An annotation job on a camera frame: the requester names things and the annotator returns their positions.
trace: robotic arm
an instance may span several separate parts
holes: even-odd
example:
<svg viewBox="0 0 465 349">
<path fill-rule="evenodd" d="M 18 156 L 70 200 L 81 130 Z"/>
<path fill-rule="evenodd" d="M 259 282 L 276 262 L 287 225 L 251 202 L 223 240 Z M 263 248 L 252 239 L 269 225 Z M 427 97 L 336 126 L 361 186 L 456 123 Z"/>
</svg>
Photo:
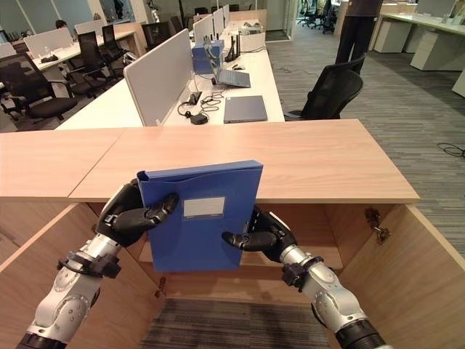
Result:
<svg viewBox="0 0 465 349">
<path fill-rule="evenodd" d="M 309 297 L 316 319 L 336 335 L 342 349 L 393 349 L 323 258 L 303 252 L 288 226 L 272 212 L 255 207 L 248 235 L 225 232 L 222 238 L 243 251 L 262 251 L 269 260 L 283 263 L 283 281 Z"/>
<path fill-rule="evenodd" d="M 123 186 L 103 208 L 96 236 L 58 262 L 60 271 L 52 290 L 37 307 L 16 348 L 65 348 L 97 301 L 104 277 L 115 278 L 121 270 L 116 257 L 121 247 L 132 245 L 144 231 L 162 223 L 177 202 L 173 193 L 144 208 L 137 181 Z"/>
</svg>

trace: open laptop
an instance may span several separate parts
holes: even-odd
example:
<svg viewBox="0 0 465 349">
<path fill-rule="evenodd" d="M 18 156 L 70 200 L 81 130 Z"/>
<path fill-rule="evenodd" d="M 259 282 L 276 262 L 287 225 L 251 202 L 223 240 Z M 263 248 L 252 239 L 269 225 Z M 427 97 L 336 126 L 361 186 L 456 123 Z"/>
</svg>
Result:
<svg viewBox="0 0 465 349">
<path fill-rule="evenodd" d="M 209 59 L 211 69 L 217 80 L 217 84 L 224 84 L 235 87 L 250 87 L 250 76 L 248 73 L 240 71 L 229 71 L 218 68 L 215 56 L 211 51 L 211 42 L 205 41 L 203 44 L 207 58 Z"/>
</svg>

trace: laptop screen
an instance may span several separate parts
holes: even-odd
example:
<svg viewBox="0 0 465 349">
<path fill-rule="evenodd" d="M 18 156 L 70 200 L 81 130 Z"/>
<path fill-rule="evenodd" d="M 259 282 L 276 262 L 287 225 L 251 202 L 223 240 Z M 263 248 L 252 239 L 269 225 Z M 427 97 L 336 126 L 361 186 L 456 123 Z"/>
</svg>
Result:
<svg viewBox="0 0 465 349">
<path fill-rule="evenodd" d="M 205 49 L 206 57 L 209 59 L 213 74 L 217 76 L 219 67 L 217 65 L 217 58 L 213 54 L 213 50 L 211 48 L 211 42 L 209 40 L 205 40 L 203 43 L 203 48 Z"/>
</svg>

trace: cabinet door hinge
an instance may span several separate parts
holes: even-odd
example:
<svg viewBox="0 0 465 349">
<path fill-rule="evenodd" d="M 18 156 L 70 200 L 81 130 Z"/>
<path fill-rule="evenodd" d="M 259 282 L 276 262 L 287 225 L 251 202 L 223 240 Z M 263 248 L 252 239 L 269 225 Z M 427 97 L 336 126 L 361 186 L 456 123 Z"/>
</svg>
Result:
<svg viewBox="0 0 465 349">
<path fill-rule="evenodd" d="M 158 290 L 153 293 L 153 295 L 157 298 L 159 298 L 162 294 L 165 294 L 164 292 L 164 287 L 166 284 L 166 277 L 162 276 L 160 278 L 160 281 L 158 282 Z"/>
<path fill-rule="evenodd" d="M 387 238 L 391 236 L 391 232 L 386 228 L 381 228 L 381 215 L 377 209 L 373 207 L 365 210 L 365 218 L 370 225 L 371 231 L 376 234 L 378 244 L 382 245 Z"/>
</svg>

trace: white divider panel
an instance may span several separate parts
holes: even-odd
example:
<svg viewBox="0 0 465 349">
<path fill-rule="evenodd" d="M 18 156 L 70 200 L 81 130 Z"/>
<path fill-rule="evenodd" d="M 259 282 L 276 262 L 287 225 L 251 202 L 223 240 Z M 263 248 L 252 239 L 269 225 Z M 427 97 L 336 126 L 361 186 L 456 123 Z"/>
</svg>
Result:
<svg viewBox="0 0 465 349">
<path fill-rule="evenodd" d="M 225 19 L 223 18 L 223 8 L 219 8 L 217 11 L 213 12 L 213 24 L 215 35 L 221 35 L 225 29 Z"/>
<path fill-rule="evenodd" d="M 223 6 L 223 17 L 225 18 L 225 28 L 227 27 L 227 24 L 230 22 L 230 5 L 224 5 Z"/>
<path fill-rule="evenodd" d="M 84 34 L 88 33 L 90 31 L 94 31 L 95 35 L 102 35 L 102 26 L 103 26 L 103 21 L 102 20 L 92 20 L 90 22 L 85 22 L 81 24 L 76 24 L 74 28 L 76 28 L 76 32 L 78 34 Z"/>
<path fill-rule="evenodd" d="M 187 29 L 124 68 L 124 77 L 144 126 L 162 125 L 193 71 Z"/>
<path fill-rule="evenodd" d="M 9 42 L 0 44 L 0 58 L 16 55 L 16 51 Z"/>
<path fill-rule="evenodd" d="M 208 15 L 205 18 L 199 20 L 197 23 L 194 23 L 194 40 L 195 43 L 203 42 L 203 38 L 210 35 L 214 35 L 213 29 L 213 16 Z"/>
<path fill-rule="evenodd" d="M 54 31 L 45 31 L 40 34 L 26 36 L 24 43 L 31 51 L 34 58 L 39 58 L 47 53 L 45 47 L 49 51 L 60 48 L 67 48 L 73 44 L 70 32 L 67 28 L 55 29 Z"/>
</svg>

